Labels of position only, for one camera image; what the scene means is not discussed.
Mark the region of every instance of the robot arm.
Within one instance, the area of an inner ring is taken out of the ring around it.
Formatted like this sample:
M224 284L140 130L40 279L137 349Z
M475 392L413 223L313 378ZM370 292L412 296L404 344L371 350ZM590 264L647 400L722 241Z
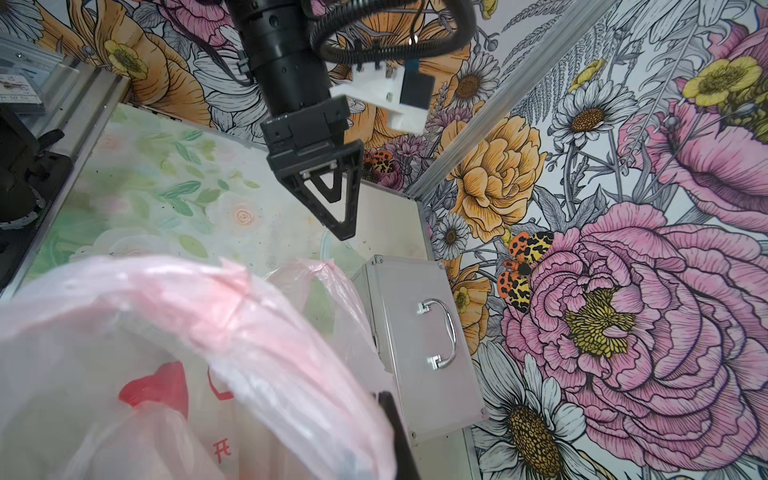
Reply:
M472 3L444 0L457 27L445 38L345 50L326 41L357 20L412 0L349 0L313 25L302 0L225 1L243 39L240 70L259 85L270 112L271 119L261 124L270 168L340 240L354 237L363 145L361 141L344 143L349 118L346 96L389 110L390 127L420 134L435 79L419 73L418 59L444 55L469 43L475 33ZM352 82L332 87L326 61L356 65ZM329 172L332 187L320 178ZM333 203L341 199L343 173L347 176L346 212L345 220L339 222L306 182L311 181Z

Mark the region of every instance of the floral wallpaper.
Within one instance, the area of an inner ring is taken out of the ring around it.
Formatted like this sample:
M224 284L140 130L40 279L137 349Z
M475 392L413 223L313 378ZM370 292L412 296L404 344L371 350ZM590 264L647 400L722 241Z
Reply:
M768 478L767 7L616 2L426 200L484 480Z
M460 51L421 60L436 78L432 110L423 134L387 127L383 109L353 99L346 139L366 145L365 178L403 190L435 160L452 121L469 121L504 76L555 24L574 0L474 0L478 31ZM258 85L243 86L198 43L207 43L240 80L240 37L223 0L0 0L0 31L131 79L130 101L263 144L259 123L268 113ZM329 8L312 1L316 15ZM384 45L446 36L450 12L429 0L374 15L344 29L335 41ZM348 65L329 65L332 81L348 81Z

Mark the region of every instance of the orange flower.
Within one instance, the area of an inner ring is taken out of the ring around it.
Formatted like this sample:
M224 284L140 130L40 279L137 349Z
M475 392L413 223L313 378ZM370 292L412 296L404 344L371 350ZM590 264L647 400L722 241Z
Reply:
M407 8L418 7L419 4L416 3ZM363 19L362 23L372 31L389 33L389 35L376 37L381 42L381 46L404 45L408 43L411 23L415 17L416 15L413 13L379 13ZM449 34L437 20L424 25L423 14L416 19L415 31L418 32L419 40L441 38ZM363 30L359 32L359 35L365 48L373 45L373 36ZM340 37L339 43L344 48L347 40ZM451 81L451 78L462 67L462 62L468 58L469 45L466 45L462 50L419 61L419 71L435 77L435 89L432 95L436 95L444 83ZM352 69L348 65L337 65L330 74L331 78L335 80L350 79ZM388 114L386 110L375 105L367 104L364 111L353 113L349 118L353 125L346 131L345 141L360 139L368 149L379 148L385 143L389 143L393 138L402 135L401 131L393 130L387 126Z
M109 65L131 79L131 95L137 103L210 125L203 88L187 62L162 37L142 30L119 2L96 0L98 16L94 18L82 0L68 1L72 28L35 5L43 17L39 45L95 67Z
M467 340L469 354L473 355L480 344L480 340L485 338L488 330L488 308L485 302L488 300L488 294L491 292L491 281L484 277L477 276L480 269L477 265L468 266L458 273L456 278L450 278L452 269L458 268L461 257L452 262L444 262L448 267L449 282L453 292L453 301L456 303L458 318L462 322L464 338Z
M449 124L438 150L442 152L464 126L461 121ZM458 185L451 212L467 220L472 236L488 242L522 220L547 157L539 154L540 146L538 130L524 118L503 118L448 175Z

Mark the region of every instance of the green leaf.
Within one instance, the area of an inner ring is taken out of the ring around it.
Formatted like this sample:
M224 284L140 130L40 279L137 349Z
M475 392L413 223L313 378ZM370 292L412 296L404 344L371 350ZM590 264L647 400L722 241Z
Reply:
M170 153L168 151L167 145L158 145L142 139L136 140L134 142L134 146L136 147L136 151L138 153L145 157L149 157L158 163L162 163L165 159L167 159L168 154Z
M172 137L173 137L172 134L169 134L166 131L162 131L162 132L160 132L158 134L142 135L141 138L143 138L145 140L149 140L149 141L154 141L154 140L168 140L169 138L172 138Z
M112 116L109 118L110 121L115 121L118 123L122 123L128 119L128 116L125 114L122 108L115 108L112 112Z
M184 200L181 200L180 198L170 198L168 199L168 203L174 210L176 210L176 213L184 215L185 217L192 217L192 209Z
M128 200L131 202L134 212L136 212L139 217L144 219L149 218L149 204L140 194L131 192L128 196Z
M199 171L197 168L193 167L192 165L187 165L184 167L193 177L200 178L201 180L205 178L205 175L203 175L203 172Z
M196 164L196 165L203 164L203 161L200 159L200 157L198 157L197 154L194 153L193 151L189 152L189 155L190 155L189 161L192 162L193 164Z
M200 188L200 182L197 180L190 180L182 184L175 184L165 192L161 194L161 197L171 199L176 198L179 195L193 194Z
M160 162L160 171L173 177L175 177L178 173L176 171L176 167L170 162L170 160L163 160Z
M179 237L179 244L197 258L208 258L208 252L205 250L205 247L195 237L182 235Z
M216 189L206 188L205 190L200 192L200 195L197 195L197 199L195 200L195 203L209 204L211 202L215 202L216 200L218 200L219 195L221 195L221 190L219 190L218 188Z
M192 141L200 138L202 134L203 132L199 130L187 130L181 134L181 137L186 141Z
M174 146L176 147L176 151L179 152L179 155L181 155L181 157L184 160L192 161L192 160L190 160L190 152L189 152L189 150L187 150L187 148L184 145L182 145L179 142L175 141L174 142Z
M216 142L213 140L201 140L197 142L197 147L203 152L203 156L208 161L214 161L214 148L216 148Z

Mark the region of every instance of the black cable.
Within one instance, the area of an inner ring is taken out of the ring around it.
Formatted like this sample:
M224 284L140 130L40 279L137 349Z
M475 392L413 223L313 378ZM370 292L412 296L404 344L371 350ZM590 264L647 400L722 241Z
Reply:
M176 15L174 13L174 10L177 10L176 8L170 8L168 7L168 4L165 2L165 0L160 0L160 4L163 8L165 8L165 12L168 13L168 18L170 19L170 23L174 24L176 28L181 32L182 35L189 38L191 41L194 42L195 45L200 47L202 51L208 54L211 60L214 61L214 64L218 68L221 68L221 70L230 76L232 80L235 80L238 84L244 86L244 87L250 87L253 85L253 81L243 81L239 78L235 77L234 73L230 70L227 63L224 61L223 58L221 58L221 55L219 55L219 52L216 51L213 47L211 47L207 41L204 41L202 38L198 37L191 31L187 30L186 27L184 27L181 22L178 21L176 18Z
M426 5L427 0L422 0L421 4L419 4L419 11L416 12L416 16L413 17L413 22L411 22L411 45L416 45L416 22L419 20L419 17L424 11L424 7L426 7Z
M310 44L324 60L332 63L354 65L384 60L412 60L438 57L464 48L475 35L477 23L472 2L469 0L444 0L452 13L456 30L444 38L430 38L415 45L390 45L366 50L345 50L332 47L326 41L341 28L388 8L399 8L413 0L350 0L334 8L312 27Z

